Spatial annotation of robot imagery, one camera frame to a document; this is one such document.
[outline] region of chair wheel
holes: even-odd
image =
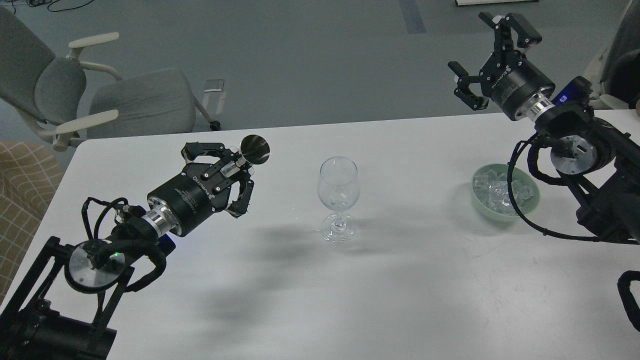
[[[214,120],[213,122],[209,123],[209,129],[211,129],[211,131],[219,131],[220,130],[220,121]]]

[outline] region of chair armrest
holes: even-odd
[[[106,33],[100,35],[94,35],[92,37],[81,38],[69,43],[71,49],[78,49],[80,47],[87,47],[93,45],[104,44],[105,42],[112,42],[120,38],[119,32]]]
[[[85,47],[104,44],[106,42],[112,42],[114,40],[118,40],[120,38],[120,33],[107,33],[95,35],[92,37],[86,37],[78,40],[74,40],[69,43],[69,48],[71,52],[67,55],[67,58],[77,60],[78,56]]]
[[[52,130],[41,130],[38,136],[51,136],[53,149],[55,151],[65,151],[69,147],[69,140],[76,135],[77,131],[88,129],[89,127],[104,124],[118,118],[118,110],[108,110],[101,113],[81,117],[56,126]]]
[[[113,67],[103,65],[103,64],[98,64],[98,63],[90,63],[88,61],[79,61],[78,64],[80,64],[80,67],[82,67],[85,70],[106,72],[111,76],[113,76],[113,78],[116,79],[116,81],[122,80],[122,75],[120,75],[120,73]]]
[[[118,110],[107,110],[101,113],[81,117],[56,126],[52,131],[55,135],[75,133],[79,130],[98,126],[118,118]]]

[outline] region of brown checkered cushion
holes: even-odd
[[[0,140],[0,301],[62,175],[62,168],[43,145]]]

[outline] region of office chair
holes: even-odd
[[[56,57],[0,6],[0,99],[11,104],[29,128],[57,151],[86,140],[77,133],[83,129],[87,129],[87,138],[188,133],[193,130],[195,109],[212,130],[220,129],[220,123],[207,113],[178,69],[122,79],[113,67],[79,60],[85,47],[119,37],[108,33],[75,40],[69,43],[69,55]],[[77,119],[86,86],[84,70],[107,72],[116,81],[99,88],[89,115]],[[40,124],[55,127],[46,129]]]
[[[591,60],[584,77],[599,86],[592,102],[596,108],[635,108],[640,95],[640,0],[629,1],[613,41]]]

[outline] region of black cable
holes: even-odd
[[[631,292],[632,281],[640,281],[640,272],[628,270],[622,274],[618,279],[618,293],[620,294],[620,300],[622,300],[622,306],[627,313],[627,318],[636,330],[640,331],[640,307],[638,307],[636,298]]]
[[[549,185],[566,186],[564,181],[560,177],[551,177],[546,175],[538,168],[538,156],[540,155],[541,146],[538,142],[534,142],[529,149],[527,155],[527,166],[529,167],[529,173],[536,179]]]
[[[75,8],[66,8],[66,9],[60,9],[60,10],[51,10],[51,5],[53,5],[53,4],[55,4],[55,3],[57,3],[58,1],[60,1],[60,0],[53,0],[53,2],[52,2],[51,4],[47,5],[47,10],[49,10],[49,11],[50,11],[50,12],[52,12],[52,13],[65,12],[65,11],[67,11],[67,10],[80,9],[80,8],[82,8],[82,7],[84,7],[84,6],[87,6],[87,5],[89,5],[89,4],[91,4],[91,3],[93,2],[93,0],[89,0],[86,4],[84,4],[84,5],[80,5],[80,6],[76,6]]]
[[[104,209],[102,210],[102,213],[100,213],[100,216],[98,216],[98,219],[95,221],[95,225],[93,227],[93,238],[94,239],[98,238],[98,231],[100,230],[100,224],[104,220],[104,217],[107,215],[109,210],[114,209],[116,204],[118,204],[119,202],[123,202],[125,205],[129,204],[129,201],[124,197],[119,197],[119,198],[115,199],[114,201],[111,201],[111,202],[107,203],[105,205]]]
[[[527,146],[531,145],[533,143],[533,141],[535,141],[535,139],[537,139],[538,136],[539,136],[539,134],[536,133],[536,134],[533,134],[533,136],[531,136],[528,140],[518,142],[516,144],[515,148],[513,149],[513,152],[511,153],[511,159],[509,160],[509,163],[508,163],[509,167],[507,169],[507,190],[509,192],[509,201],[511,201],[511,205],[513,206],[513,209],[516,211],[518,216],[525,223],[527,223],[527,225],[531,226],[535,230],[538,230],[539,232],[542,233],[542,235],[549,235],[549,236],[553,236],[555,238],[566,239],[566,240],[600,241],[600,239],[598,239],[597,236],[567,235],[567,234],[558,233],[558,232],[546,229],[546,228],[544,228],[544,227],[542,227],[542,226],[540,226],[538,224],[535,224],[531,220],[529,220],[522,213],[522,210],[520,210],[520,207],[518,206],[518,203],[516,202],[515,196],[513,195],[513,187],[511,186],[512,185],[511,182],[513,180],[513,169],[516,167],[516,162],[518,161],[518,158],[520,157],[520,155],[522,154],[524,149],[526,149]]]
[[[11,3],[11,5],[13,6],[13,13],[15,14],[15,4],[13,3],[15,0],[8,0],[9,3]],[[47,5],[47,10],[49,10],[52,13],[58,13],[58,12],[65,12],[67,10],[75,10],[75,9],[80,9],[82,7],[85,7],[89,4],[91,4],[92,2],[94,2],[94,0],[89,0],[87,3],[82,4],[80,6],[75,6],[73,8],[66,8],[66,9],[59,9],[59,10],[51,10],[51,6],[53,4],[56,4],[58,2],[60,2],[61,0],[26,0],[25,4],[27,6],[29,6],[30,8],[37,8],[38,6],[43,6],[43,5]]]
[[[93,239],[93,235],[91,234],[91,225],[89,224],[89,215],[87,214],[87,211],[89,210],[89,204],[91,203],[91,201],[102,206],[107,206],[109,204],[108,202],[96,199],[95,197],[88,197],[84,201],[84,204],[82,205],[82,209],[80,210],[80,213],[82,214],[82,223],[84,224],[86,237],[89,240]]]

